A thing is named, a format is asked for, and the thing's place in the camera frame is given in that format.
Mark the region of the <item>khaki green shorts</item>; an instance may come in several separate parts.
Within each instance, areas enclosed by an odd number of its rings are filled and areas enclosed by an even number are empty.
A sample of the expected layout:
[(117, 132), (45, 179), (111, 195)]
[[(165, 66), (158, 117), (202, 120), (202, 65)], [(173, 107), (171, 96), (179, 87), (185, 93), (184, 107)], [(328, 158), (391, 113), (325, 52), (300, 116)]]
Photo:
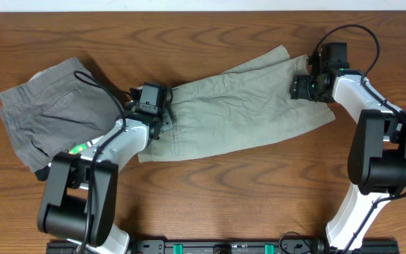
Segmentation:
[(279, 143), (335, 120), (323, 102), (291, 99), (307, 56), (284, 46), (239, 66), (172, 89), (173, 126), (138, 155), (140, 162), (201, 159)]

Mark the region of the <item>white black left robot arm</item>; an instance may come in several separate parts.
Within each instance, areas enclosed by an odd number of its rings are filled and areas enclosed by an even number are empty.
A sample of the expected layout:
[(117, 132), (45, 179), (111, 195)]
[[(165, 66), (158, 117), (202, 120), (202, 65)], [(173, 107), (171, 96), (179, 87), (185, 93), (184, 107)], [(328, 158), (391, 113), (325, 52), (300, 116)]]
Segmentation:
[(169, 109), (136, 104), (93, 146), (55, 155), (38, 229), (74, 243), (76, 253), (126, 253), (130, 237), (114, 223), (118, 173), (172, 126)]

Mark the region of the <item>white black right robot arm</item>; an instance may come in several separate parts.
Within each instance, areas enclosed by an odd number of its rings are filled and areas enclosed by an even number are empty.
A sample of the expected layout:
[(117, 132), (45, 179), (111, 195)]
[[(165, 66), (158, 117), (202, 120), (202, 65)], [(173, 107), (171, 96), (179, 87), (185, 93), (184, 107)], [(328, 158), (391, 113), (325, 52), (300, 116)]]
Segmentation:
[(350, 186), (315, 253), (360, 253), (379, 212), (406, 198), (406, 111), (391, 104), (359, 71), (329, 68), (296, 75), (292, 99), (337, 102), (357, 127), (347, 159)]

